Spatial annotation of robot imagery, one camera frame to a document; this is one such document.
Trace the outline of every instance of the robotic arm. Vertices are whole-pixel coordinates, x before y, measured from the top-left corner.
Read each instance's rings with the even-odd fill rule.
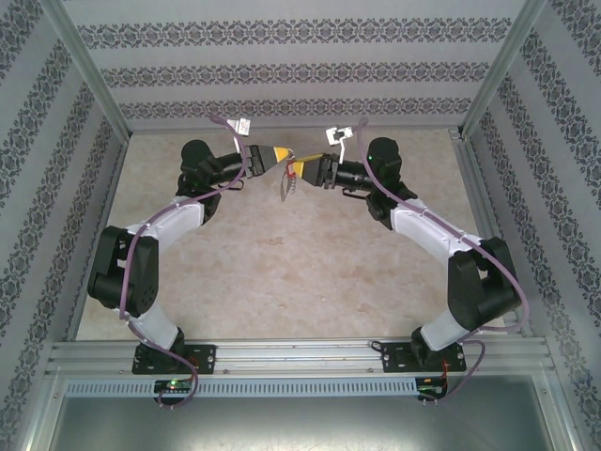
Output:
[[[287,148],[266,146],[247,147],[249,159],[246,178],[259,177],[288,155]],[[207,143],[193,140],[181,151],[181,175],[177,181],[176,196],[170,202],[176,207],[149,225],[141,234],[133,251],[128,283],[126,312],[129,321],[147,341],[184,355],[184,333],[165,316],[157,302],[159,291],[159,255],[188,231],[206,223],[217,210],[221,195],[216,194],[202,202],[186,203],[201,194],[213,191],[211,185],[234,179],[242,167],[242,158],[230,153],[216,158]],[[124,266],[131,241],[145,220],[125,228],[106,227],[100,234],[98,250],[88,281],[88,294],[107,308],[119,311]],[[142,354],[151,366],[174,372],[181,365],[169,356],[142,343]]]
[[[331,144],[342,145],[343,140],[351,134],[350,129],[334,130],[328,137]],[[261,176],[289,155],[287,148],[249,146],[247,149],[250,158],[244,167],[244,174],[248,179]],[[202,202],[186,201],[212,192],[212,185],[233,180],[242,168],[239,154],[231,153],[216,158],[208,145],[200,140],[186,144],[181,151],[181,158],[176,197],[171,201],[176,207],[150,226],[146,220],[126,228],[105,228],[100,234],[87,288],[89,295],[98,299],[102,305],[119,311],[124,262],[131,248],[131,240],[140,227],[148,226],[133,251],[126,312],[142,336],[178,356],[184,355],[184,334],[164,315],[156,302],[159,255],[186,232],[210,220],[221,196],[217,194]],[[483,240],[466,234],[447,222],[444,222],[446,228],[441,227],[437,222],[443,220],[431,212],[416,212],[426,211],[427,208],[401,180],[402,160],[394,140],[377,138],[372,141],[367,160],[379,182],[407,205],[398,204],[380,191],[361,162],[345,162],[342,155],[317,154],[294,160],[290,164],[297,177],[314,186],[325,189],[340,186],[343,195],[364,199],[375,220],[416,241],[447,268],[447,308],[411,335],[412,360],[425,367],[439,361],[440,353],[459,338],[520,305],[519,297],[507,277],[456,236],[460,235],[477,243],[513,276],[514,265],[507,245],[501,239]],[[366,195],[354,194],[358,191],[365,192]],[[151,363],[150,366],[160,368],[163,374],[182,370],[181,364],[175,359],[144,342],[138,349],[142,350]]]
[[[341,186],[344,195],[364,198],[376,221],[417,242],[447,268],[447,308],[411,335],[414,357],[418,363],[425,365],[430,359],[437,358],[438,351],[521,304],[510,281],[501,271],[471,246],[458,240],[456,235],[479,244],[513,276],[516,273],[514,264],[503,240],[483,240],[437,217],[455,232],[453,234],[431,219],[432,214],[415,212],[426,211],[427,207],[401,181],[402,160],[396,142],[388,138],[375,139],[369,145],[367,160],[382,185],[416,209],[397,204],[382,193],[362,163],[342,162],[336,154],[318,154],[298,160],[293,163],[293,169],[298,177],[314,186],[323,186],[324,189]],[[353,194],[356,191],[368,194],[360,197]]]

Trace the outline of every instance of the wire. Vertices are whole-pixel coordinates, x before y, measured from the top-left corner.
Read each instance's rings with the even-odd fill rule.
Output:
[[[444,379],[444,385],[442,386],[443,390],[447,387],[448,382],[449,382],[447,380],[447,375],[449,374],[448,366],[449,366],[449,364],[447,364],[447,361],[445,359],[442,359],[442,376],[440,376],[440,378]]]
[[[241,183],[240,187],[231,187],[228,188],[229,191],[242,191],[244,189],[244,180],[238,180]],[[222,185],[221,183],[217,184],[217,188],[223,188],[225,185]]]
[[[188,362],[188,360],[186,360],[185,358],[148,340],[145,337],[145,335],[141,331],[139,331],[135,327],[134,324],[131,323],[130,315],[125,311],[125,306],[127,303],[128,286],[130,283],[131,262],[133,261],[133,251],[135,250],[135,246],[136,246],[138,240],[140,239],[140,237],[142,236],[142,234],[144,233],[144,231],[147,228],[149,228],[150,226],[152,226],[152,224],[155,221],[157,221],[159,218],[161,218],[166,212],[177,209],[182,206],[193,204],[195,202],[199,202],[204,199],[208,199],[209,197],[213,197],[214,195],[222,193],[225,190],[229,190],[236,183],[238,183],[238,181],[244,176],[244,171],[246,169],[246,163],[248,162],[248,151],[247,151],[246,147],[244,146],[244,142],[242,141],[242,138],[239,136],[239,134],[236,133],[236,131],[232,128],[232,126],[229,125],[227,123],[227,121],[225,119],[223,119],[222,117],[209,116],[209,119],[215,124],[223,125],[234,135],[234,139],[236,140],[236,142],[239,145],[240,153],[241,153],[241,157],[242,157],[242,165],[240,167],[240,170],[236,174],[236,176],[232,179],[232,181],[230,181],[226,185],[224,185],[214,191],[211,191],[210,193],[201,194],[197,197],[193,197],[184,202],[170,204],[169,206],[167,206],[164,209],[160,210],[159,212],[155,213],[153,216],[150,217],[150,219],[148,219],[144,224],[142,224],[142,226],[138,229],[138,231],[135,233],[135,235],[133,235],[133,238],[131,239],[130,249],[128,250],[128,256],[125,261],[125,270],[123,272],[123,286],[121,287],[121,299],[119,302],[119,318],[126,321],[126,324],[130,328],[130,330],[133,332],[133,334],[135,336],[137,336],[140,339],[140,341],[142,343],[144,343],[145,345],[147,345],[148,347],[150,347],[154,350],[158,350],[158,351],[162,352],[163,354],[166,354],[169,357],[181,362],[182,364],[187,366],[192,372],[191,379],[194,382],[193,389],[190,391],[190,393],[186,397],[184,397],[177,404],[173,404],[171,406],[166,406],[165,404],[162,403],[162,396],[164,394],[164,391],[161,391],[159,393],[159,399],[158,399],[159,406],[160,407],[169,407],[169,409],[171,409],[171,410],[173,410],[176,407],[183,406],[184,404],[186,404],[188,401],[190,401],[193,398],[194,394],[198,390],[198,371],[196,371],[196,367],[193,364],[191,364],[190,362]]]
[[[385,195],[387,195],[390,199],[394,200],[395,202],[402,205],[406,209],[412,210],[412,211],[416,212],[417,214],[426,216],[427,218],[431,219],[435,224],[440,226],[442,229],[449,232],[451,235],[453,235],[458,240],[463,241],[469,247],[474,249],[478,254],[480,254],[481,256],[486,258],[490,263],[492,263],[494,266],[496,266],[499,271],[501,271],[501,273],[507,278],[507,280],[509,280],[512,287],[516,291],[517,296],[519,297],[519,300],[521,301],[522,318],[518,323],[514,324],[513,326],[507,326],[507,327],[482,326],[479,329],[476,329],[474,332],[464,336],[463,339],[471,336],[472,334],[476,334],[479,330],[480,331],[494,331],[494,332],[519,331],[528,322],[528,317],[530,316],[530,304],[528,303],[526,293],[524,293],[524,290],[517,282],[517,279],[514,277],[513,274],[511,274],[509,272],[509,270],[507,270],[507,268],[505,268],[496,258],[494,258],[492,255],[490,255],[485,249],[483,249],[481,246],[479,246],[477,243],[473,242],[472,240],[468,239],[464,233],[457,232],[457,230],[455,230],[449,223],[444,221],[437,214],[434,214],[427,209],[421,209],[419,207],[416,207],[416,206],[410,204],[407,201],[404,201],[403,199],[398,197],[396,194],[391,193],[388,189],[386,189],[382,185],[382,183],[378,180],[378,178],[374,174],[374,171],[372,170],[369,162],[367,162],[367,152],[365,151],[365,146],[364,146],[363,140],[362,140],[362,129],[367,125],[367,122],[368,122],[367,117],[362,117],[361,120],[359,121],[359,124],[355,128],[355,133],[357,134],[357,147],[359,149],[359,153],[362,158],[363,166],[365,166],[365,171],[367,171],[367,174],[371,178],[372,182],[376,185],[376,187],[380,191],[382,191]]]
[[[382,353],[382,343],[380,341],[374,340],[369,344],[369,346],[372,348],[372,350],[379,352],[380,354]]]
[[[485,342],[482,340],[469,340],[469,341],[464,341],[463,344],[465,345],[480,345],[480,355],[478,356],[478,359],[476,359],[476,362],[473,364],[473,366],[470,368],[470,371],[468,371],[468,374],[466,374],[463,378],[463,380],[453,389],[453,391],[451,393],[449,393],[447,396],[441,398],[441,399],[436,399],[435,397],[425,394],[425,393],[420,393],[420,395],[422,397],[426,397],[428,399],[430,399],[431,401],[434,401],[435,405],[440,404],[441,402],[446,402],[447,399],[449,399],[450,397],[453,397],[454,395],[456,395],[456,393],[461,390],[461,388],[468,383],[468,380],[470,379],[470,377],[473,375],[473,373],[475,373],[478,370],[478,367],[480,366],[480,364],[482,363],[482,361],[485,358],[485,354],[486,354],[486,345]]]

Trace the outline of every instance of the metal panel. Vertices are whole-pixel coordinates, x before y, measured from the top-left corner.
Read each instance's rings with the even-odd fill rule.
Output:
[[[152,397],[154,381],[69,381],[66,397]],[[196,397],[389,397],[417,396],[414,378],[269,379],[201,381]]]
[[[83,443],[111,451],[552,449],[528,377],[475,378],[438,408],[411,397],[205,398],[165,412],[149,399],[66,398],[51,449]]]
[[[582,450],[576,425],[568,411],[562,384],[557,375],[532,376],[538,402],[555,449]]]

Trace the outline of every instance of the black mounting plate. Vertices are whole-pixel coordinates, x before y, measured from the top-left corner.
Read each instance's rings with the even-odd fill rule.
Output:
[[[215,369],[217,347],[215,345],[185,345],[184,358],[196,366],[198,374],[213,374]],[[191,374],[190,369],[184,364],[180,365],[176,371],[166,369],[153,364],[147,357],[143,347],[138,346],[135,349],[133,365],[131,366],[133,374]]]
[[[411,351],[411,342],[382,343],[373,342],[372,349],[381,352],[382,367],[385,373],[441,373],[443,361],[447,364],[448,372],[463,372],[468,367],[463,348],[454,343],[444,350],[432,352],[424,365],[420,365]]]

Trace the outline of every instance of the white tag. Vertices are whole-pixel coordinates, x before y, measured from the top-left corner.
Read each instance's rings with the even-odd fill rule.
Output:
[[[330,146],[340,145],[340,160],[338,162],[340,164],[345,160],[345,139],[350,138],[352,135],[353,129],[350,127],[344,127],[344,129],[333,127],[326,130]]]
[[[240,120],[227,119],[227,123],[240,136],[248,136],[251,132],[251,120],[245,117],[241,117]],[[234,139],[234,144],[236,145],[236,151],[240,153],[240,147],[236,139]]]

